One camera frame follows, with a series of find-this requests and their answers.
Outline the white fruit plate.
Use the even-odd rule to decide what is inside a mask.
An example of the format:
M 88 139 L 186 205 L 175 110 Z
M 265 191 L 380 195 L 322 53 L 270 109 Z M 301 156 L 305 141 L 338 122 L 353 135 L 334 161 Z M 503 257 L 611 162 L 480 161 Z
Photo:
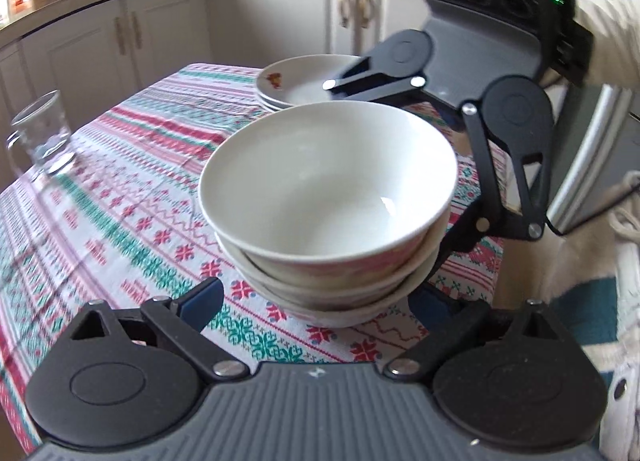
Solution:
M 292 108 L 291 104 L 282 103 L 282 102 L 274 102 L 273 100 L 270 100 L 269 98 L 266 98 L 265 96 L 262 96 L 262 94 L 260 94 L 258 91 L 255 91 L 254 98 L 255 98 L 256 102 L 258 103 L 258 105 L 262 107 L 262 109 L 270 111 L 270 112 L 277 112 L 277 111 L 280 111 L 280 110 L 283 110 L 283 109 Z
M 334 80 L 357 60 L 352 55 L 317 54 L 273 62 L 259 72 L 255 91 L 292 107 L 328 102 L 331 95 L 323 88 L 324 82 Z

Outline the cream kitchen cabinets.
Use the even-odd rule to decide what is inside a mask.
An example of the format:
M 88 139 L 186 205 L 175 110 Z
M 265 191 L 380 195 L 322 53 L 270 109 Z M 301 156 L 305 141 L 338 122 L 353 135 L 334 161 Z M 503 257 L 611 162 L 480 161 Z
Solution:
M 58 90 L 79 128 L 186 65 L 359 55 L 427 15 L 424 0 L 64 0 L 2 29 L 1 120 Z

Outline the patterned red green tablecloth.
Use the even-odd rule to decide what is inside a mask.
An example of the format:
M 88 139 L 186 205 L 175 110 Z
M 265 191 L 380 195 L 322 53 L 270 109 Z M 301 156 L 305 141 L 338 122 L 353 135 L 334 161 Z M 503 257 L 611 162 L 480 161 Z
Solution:
M 426 334 L 406 302 L 354 328 L 307 325 L 259 296 L 219 249 L 198 179 L 217 146 L 262 114 L 256 77 L 188 65 L 79 129 L 66 174 L 28 174 L 2 192 L 1 406 L 24 450 L 40 443 L 26 384 L 92 299 L 136 307 L 217 277 L 224 306 L 204 333 L 250 366 L 381 361 Z

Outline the person in white sweater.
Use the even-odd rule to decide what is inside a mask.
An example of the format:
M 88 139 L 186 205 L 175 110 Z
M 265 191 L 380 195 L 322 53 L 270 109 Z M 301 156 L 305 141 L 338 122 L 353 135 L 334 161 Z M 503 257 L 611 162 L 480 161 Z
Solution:
M 593 35 L 587 81 L 638 91 L 639 0 L 578 0 Z M 602 375 L 608 405 L 596 440 L 609 460 L 639 456 L 639 168 L 608 189 L 611 210 L 570 232 L 542 298 Z

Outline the clear glass mug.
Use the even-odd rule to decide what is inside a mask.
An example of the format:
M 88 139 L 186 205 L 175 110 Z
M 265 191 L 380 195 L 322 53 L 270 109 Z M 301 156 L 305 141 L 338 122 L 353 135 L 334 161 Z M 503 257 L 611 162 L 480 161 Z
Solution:
M 36 175 L 63 171 L 75 159 L 72 130 L 66 120 L 62 96 L 53 90 L 26 106 L 11 121 L 12 133 L 6 137 L 6 153 L 16 177 L 26 173 L 14 158 L 14 146 L 26 152 Z

